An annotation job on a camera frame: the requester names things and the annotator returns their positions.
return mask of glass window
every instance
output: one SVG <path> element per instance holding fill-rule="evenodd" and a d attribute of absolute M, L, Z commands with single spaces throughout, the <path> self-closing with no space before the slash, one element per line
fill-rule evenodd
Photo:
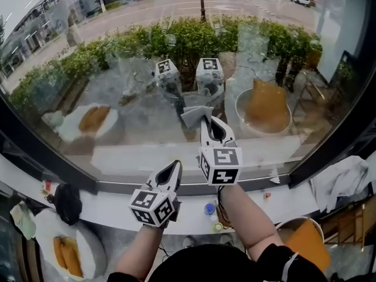
<path fill-rule="evenodd" d="M 361 89 L 367 0 L 0 0 L 0 80 L 37 135 L 98 180 L 169 161 L 204 183 L 185 107 L 243 148 L 241 179 L 286 174 Z"/>

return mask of shrub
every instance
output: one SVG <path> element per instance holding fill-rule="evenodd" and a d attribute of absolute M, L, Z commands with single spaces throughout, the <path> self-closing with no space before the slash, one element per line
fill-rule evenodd
<path fill-rule="evenodd" d="M 216 58 L 222 51 L 249 51 L 252 39 L 260 38 L 251 36 L 241 44 L 245 45 L 242 47 L 238 43 L 240 29 L 245 34 L 257 32 L 268 39 L 267 57 L 280 59 L 276 72 L 278 84 L 282 83 L 290 61 L 289 78 L 294 79 L 303 66 L 314 69 L 320 59 L 320 37 L 309 34 L 302 27 L 265 20 L 259 22 L 255 16 L 222 16 L 221 20 L 219 17 L 213 20 L 214 23 L 222 22 L 219 34 L 208 22 L 201 22 L 199 18 L 180 18 L 173 21 L 166 31 L 159 24 L 134 26 L 126 32 L 92 41 L 86 46 L 79 45 L 69 56 L 33 68 L 9 99 L 21 113 L 25 111 L 27 114 L 32 108 L 42 111 L 65 83 L 79 82 L 95 72 L 108 70 L 109 64 L 116 58 L 132 56 L 171 58 L 178 70 L 188 76 L 188 82 L 182 80 L 185 89 L 192 89 L 200 58 Z M 170 34 L 176 37 L 175 45 L 168 44 L 167 35 Z"/>
<path fill-rule="evenodd" d="M 118 8 L 120 6 L 122 6 L 121 1 L 115 1 L 115 2 L 112 2 L 112 3 L 105 5 L 107 11 L 110 11 L 111 9 Z"/>

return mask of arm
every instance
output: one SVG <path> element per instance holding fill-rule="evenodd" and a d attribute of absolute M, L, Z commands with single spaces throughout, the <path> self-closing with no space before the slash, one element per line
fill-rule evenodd
<path fill-rule="evenodd" d="M 162 239 L 160 228 L 142 226 L 115 267 L 115 271 L 145 280 L 153 266 Z"/>
<path fill-rule="evenodd" d="M 257 261 L 271 243 L 283 245 L 273 222 L 239 185 L 225 186 L 220 197 L 252 260 Z"/>

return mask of white counter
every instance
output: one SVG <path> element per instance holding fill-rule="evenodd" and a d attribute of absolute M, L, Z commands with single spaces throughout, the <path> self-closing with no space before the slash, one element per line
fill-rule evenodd
<path fill-rule="evenodd" d="M 0 181 L 17 192 L 53 207 L 41 193 L 42 183 L 19 170 L 2 155 L 0 155 Z M 265 192 L 271 193 L 268 199 L 264 199 Z M 287 186 L 280 186 L 248 192 L 247 194 L 274 223 L 318 210 L 308 183 L 291 190 Z M 130 195 L 99 192 L 95 196 L 81 191 L 80 198 L 83 204 L 81 219 L 125 230 L 137 231 L 141 227 L 141 224 L 136 222 L 128 209 Z M 215 196 L 179 197 L 182 204 L 178 221 L 176 223 L 171 222 L 164 233 L 192 235 L 214 233 L 213 223 L 204 214 L 204 206 L 215 198 Z"/>

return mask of bottle cap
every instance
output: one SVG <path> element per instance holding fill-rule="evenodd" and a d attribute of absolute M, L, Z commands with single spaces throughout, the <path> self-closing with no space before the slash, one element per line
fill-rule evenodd
<path fill-rule="evenodd" d="M 214 231 L 215 233 L 219 233 L 219 232 L 221 232 L 222 229 L 223 229 L 223 225 L 222 225 L 221 223 L 215 223 L 215 224 L 213 225 L 213 231 Z"/>
<path fill-rule="evenodd" d="M 217 223 L 218 222 L 218 216 L 216 216 L 215 214 L 210 216 L 210 220 Z"/>
<path fill-rule="evenodd" d="M 204 212 L 206 215 L 212 215 L 215 211 L 216 211 L 216 207 L 212 203 L 205 205 Z"/>

